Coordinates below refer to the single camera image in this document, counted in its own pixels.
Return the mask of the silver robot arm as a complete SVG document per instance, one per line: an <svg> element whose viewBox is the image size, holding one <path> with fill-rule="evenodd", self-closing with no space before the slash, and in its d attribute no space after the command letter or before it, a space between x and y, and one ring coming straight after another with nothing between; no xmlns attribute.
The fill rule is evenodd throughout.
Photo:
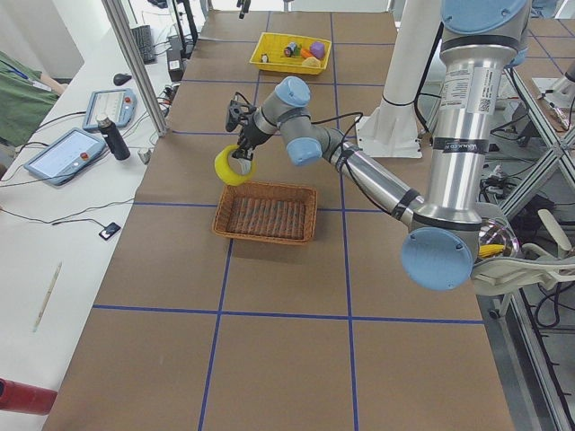
<svg viewBox="0 0 575 431"><path fill-rule="evenodd" d="M503 70L525 55L528 1L444 1L438 10L446 66L433 135L429 185L410 188L333 128L315 125L300 78L284 78L260 105L232 100L226 130L233 156L248 166L254 149L280 134L291 162L318 160L348 176L375 205L408 227L402 266L418 285L445 291L472 274L482 219L476 199Z"/></svg>

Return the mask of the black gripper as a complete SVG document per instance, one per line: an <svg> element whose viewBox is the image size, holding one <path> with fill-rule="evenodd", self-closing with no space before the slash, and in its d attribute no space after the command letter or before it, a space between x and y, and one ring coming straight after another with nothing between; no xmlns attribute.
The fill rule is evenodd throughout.
<svg viewBox="0 0 575 431"><path fill-rule="evenodd" d="M237 144L239 147L232 152L232 158L240 173L252 171L252 152L256 146L264 144L269 134L260 129L257 122L260 115L257 112L250 114L247 123L243 126Z"/></svg>

